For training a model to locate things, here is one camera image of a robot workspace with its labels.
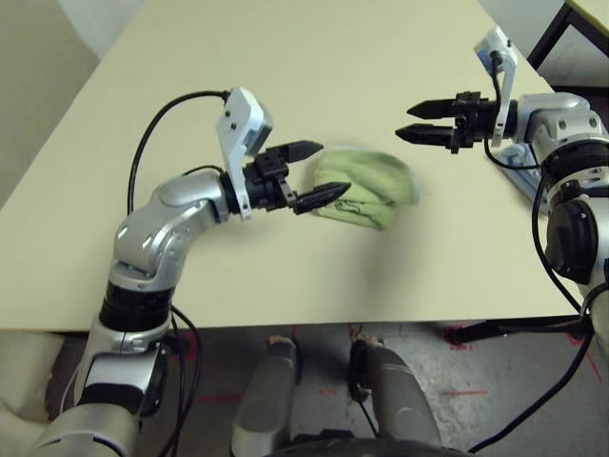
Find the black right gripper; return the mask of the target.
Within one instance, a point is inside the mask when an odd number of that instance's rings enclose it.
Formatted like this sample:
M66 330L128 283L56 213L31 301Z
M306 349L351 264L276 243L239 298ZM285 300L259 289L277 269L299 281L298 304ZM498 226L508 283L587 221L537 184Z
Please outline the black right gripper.
M405 142L449 148L452 153L472 148L492 135L498 105L479 91L464 91L454 99L425 100L409 108L407 114L420 119L453 118L454 128L432 124L411 124L395 130Z

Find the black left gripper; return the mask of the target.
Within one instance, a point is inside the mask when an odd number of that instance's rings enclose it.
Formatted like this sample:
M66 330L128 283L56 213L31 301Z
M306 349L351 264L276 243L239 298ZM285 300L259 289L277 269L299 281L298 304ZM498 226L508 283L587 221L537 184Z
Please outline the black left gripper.
M289 163L303 161L323 148L320 143L300 140L260 153L243 168L250 207L267 211L292 208L295 214L304 214L326 207L344 195L350 183L329 182L298 196L286 181Z

